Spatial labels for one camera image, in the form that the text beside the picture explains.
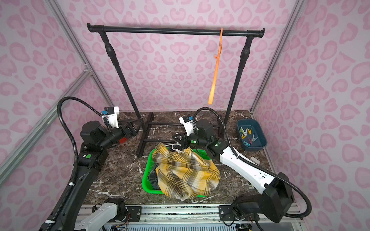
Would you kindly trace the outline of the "grey plaid shirt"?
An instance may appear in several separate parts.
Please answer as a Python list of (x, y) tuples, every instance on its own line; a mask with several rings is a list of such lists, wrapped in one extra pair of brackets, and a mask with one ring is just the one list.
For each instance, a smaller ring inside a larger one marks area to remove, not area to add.
[(147, 178), (153, 190), (157, 190), (157, 191), (160, 190), (160, 187), (158, 184), (158, 175), (154, 169), (149, 173)]

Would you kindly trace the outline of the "dark teal plastic bin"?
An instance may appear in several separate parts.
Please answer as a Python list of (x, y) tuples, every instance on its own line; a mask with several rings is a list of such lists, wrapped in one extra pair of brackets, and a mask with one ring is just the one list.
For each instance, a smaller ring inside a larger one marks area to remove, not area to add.
[[(250, 145), (248, 142), (248, 138), (242, 139), (240, 128), (243, 128), (246, 131), (247, 131), (247, 128), (252, 129), (251, 136), (255, 134), (255, 137), (258, 137), (258, 139), (255, 142), (253, 142), (252, 145)], [(259, 151), (259, 150), (264, 149), (267, 146), (267, 139), (263, 133), (263, 130), (259, 122), (254, 119), (241, 119), (237, 121), (237, 132), (239, 133), (241, 146), (246, 151)]]

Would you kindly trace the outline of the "black clothes rack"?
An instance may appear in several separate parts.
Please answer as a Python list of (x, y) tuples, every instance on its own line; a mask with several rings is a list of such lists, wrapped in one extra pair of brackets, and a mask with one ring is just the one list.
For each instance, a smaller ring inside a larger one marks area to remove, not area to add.
[(107, 33), (143, 33), (143, 34), (175, 34), (175, 35), (198, 35), (198, 36), (231, 36), (231, 37), (245, 37), (246, 41), (243, 46), (240, 55), (240, 62), (238, 66), (238, 71), (234, 81), (233, 89), (229, 99), (228, 107), (226, 110), (225, 118), (221, 121), (218, 121), (217, 124), (214, 124), (213, 127), (218, 129), (218, 135), (223, 137), (227, 129), (222, 127), (222, 123), (227, 124), (229, 115), (235, 100), (235, 96), (238, 90), (238, 86), (241, 80), (243, 70), (245, 68), (246, 62), (250, 56), (251, 45), (254, 38), (262, 38), (265, 35), (266, 29), (261, 30), (216, 30), (216, 29), (194, 29), (194, 28), (128, 28), (128, 27), (114, 27), (114, 26), (100, 26), (100, 25), (91, 25), (87, 24), (87, 28), (91, 33), (98, 33), (105, 45), (106, 52), (110, 58), (113, 66), (116, 69), (116, 72), (122, 82), (122, 85), (126, 91), (126, 94), (129, 98), (129, 101), (134, 109), (134, 112), (138, 119), (141, 118), (141, 114), (137, 108), (135, 99), (131, 93), (131, 90), (128, 86), (128, 83), (125, 79), (125, 76), (121, 70), (117, 55), (112, 44), (109, 41)]

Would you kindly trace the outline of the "orange plastic hanger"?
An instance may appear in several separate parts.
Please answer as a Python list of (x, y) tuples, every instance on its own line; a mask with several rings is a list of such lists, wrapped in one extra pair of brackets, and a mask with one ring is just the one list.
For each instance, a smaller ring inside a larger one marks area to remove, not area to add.
[(214, 101), (214, 95), (215, 95), (215, 88), (216, 88), (216, 83), (217, 83), (217, 76), (218, 76), (218, 70), (219, 70), (219, 64), (220, 64), (220, 58), (221, 58), (221, 53), (222, 53), (222, 38), (223, 38), (223, 28), (220, 30), (220, 37), (219, 37), (219, 47), (218, 47), (218, 52), (214, 56), (216, 59), (216, 64), (215, 64), (215, 70), (214, 70), (214, 78), (210, 90), (210, 95), (209, 95), (209, 100), (208, 100), (208, 105), (212, 105)]

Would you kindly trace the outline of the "green plastic basket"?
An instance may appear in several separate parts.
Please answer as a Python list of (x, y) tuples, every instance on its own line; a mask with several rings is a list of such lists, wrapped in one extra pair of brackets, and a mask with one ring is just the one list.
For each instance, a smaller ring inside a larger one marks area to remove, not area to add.
[(164, 195), (164, 193), (161, 191), (161, 190), (153, 190), (152, 186), (150, 185), (149, 183), (149, 180), (148, 180), (148, 175), (149, 173), (154, 169), (156, 170), (156, 167), (157, 167), (157, 164), (153, 161), (152, 159), (152, 154), (156, 151), (156, 149), (153, 149), (149, 156), (148, 156), (148, 160), (147, 160), (147, 164), (146, 164), (146, 167), (145, 167), (145, 171), (144, 171), (144, 175), (143, 175), (143, 178), (142, 178), (142, 188), (145, 192), (149, 193), (149, 194), (162, 194)]

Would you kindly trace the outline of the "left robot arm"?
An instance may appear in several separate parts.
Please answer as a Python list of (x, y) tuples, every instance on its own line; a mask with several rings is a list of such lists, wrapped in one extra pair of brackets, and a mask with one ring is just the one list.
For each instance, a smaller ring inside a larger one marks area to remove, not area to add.
[[(65, 101), (77, 101), (102, 118), (85, 123), (80, 132), (83, 139), (81, 147), (69, 130), (62, 114)], [(120, 140), (135, 137), (143, 124), (142, 119), (118, 120), (113, 107), (98, 112), (85, 101), (76, 97), (64, 97), (57, 104), (58, 119), (67, 133), (73, 148), (73, 169), (62, 196), (47, 220), (41, 225), (42, 231), (73, 231), (80, 208), (86, 195), (103, 168), (108, 157), (108, 149), (119, 144)]]

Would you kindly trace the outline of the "beige power adapter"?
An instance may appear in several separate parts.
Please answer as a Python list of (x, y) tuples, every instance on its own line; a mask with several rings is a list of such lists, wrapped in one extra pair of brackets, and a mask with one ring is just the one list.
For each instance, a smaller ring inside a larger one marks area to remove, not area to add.
[(257, 164), (257, 165), (260, 165), (260, 161), (259, 161), (257, 158), (255, 158), (255, 157), (251, 157), (251, 158), (250, 158), (250, 160), (251, 160), (252, 162), (254, 162), (255, 164)]

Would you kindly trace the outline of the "red pen cup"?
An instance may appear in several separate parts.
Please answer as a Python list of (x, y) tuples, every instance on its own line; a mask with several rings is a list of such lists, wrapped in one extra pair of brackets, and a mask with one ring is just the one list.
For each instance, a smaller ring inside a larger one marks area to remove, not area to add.
[(122, 139), (120, 139), (119, 144), (123, 144), (123, 143), (125, 143), (126, 141), (127, 141), (127, 138), (122, 138)]

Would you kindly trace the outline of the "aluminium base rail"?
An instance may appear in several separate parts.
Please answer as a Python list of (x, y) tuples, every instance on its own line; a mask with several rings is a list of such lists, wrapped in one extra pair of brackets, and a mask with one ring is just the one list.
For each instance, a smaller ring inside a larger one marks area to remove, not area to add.
[(107, 231), (306, 231), (301, 218), (283, 217), (279, 223), (264, 214), (243, 220), (232, 215), (230, 204), (126, 205), (128, 222), (110, 221)]

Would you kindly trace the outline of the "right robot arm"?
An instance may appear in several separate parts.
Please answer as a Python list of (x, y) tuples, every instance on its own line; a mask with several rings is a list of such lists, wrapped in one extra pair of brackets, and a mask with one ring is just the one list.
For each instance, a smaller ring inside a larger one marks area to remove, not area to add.
[(310, 199), (285, 174), (273, 173), (250, 161), (233, 147), (227, 132), (223, 138), (218, 137), (208, 120), (198, 119), (201, 111), (213, 113), (220, 127), (226, 130), (223, 119), (215, 110), (202, 107), (193, 116), (179, 118), (185, 133), (177, 133), (173, 138), (183, 148), (205, 150), (211, 159), (218, 159), (236, 171), (257, 190), (258, 194), (242, 194), (234, 200), (231, 211), (235, 219), (243, 220), (250, 215), (263, 214), (270, 221), (279, 223), (283, 217), (305, 218), (311, 214)]

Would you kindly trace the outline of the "white plastic hanger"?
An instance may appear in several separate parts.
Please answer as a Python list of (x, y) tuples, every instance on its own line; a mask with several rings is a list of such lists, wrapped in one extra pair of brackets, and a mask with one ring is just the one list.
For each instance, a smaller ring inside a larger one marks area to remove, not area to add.
[(184, 148), (186, 147), (186, 140), (176, 140), (176, 143), (167, 144), (165, 147), (167, 147), (169, 151), (183, 153)]

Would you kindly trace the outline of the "yellow plaid shirt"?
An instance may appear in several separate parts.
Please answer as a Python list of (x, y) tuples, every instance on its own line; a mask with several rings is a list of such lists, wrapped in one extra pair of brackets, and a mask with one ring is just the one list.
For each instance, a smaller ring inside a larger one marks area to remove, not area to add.
[(212, 160), (202, 158), (191, 148), (170, 151), (159, 143), (152, 154), (160, 190), (169, 198), (185, 201), (208, 196), (220, 182), (220, 172)]

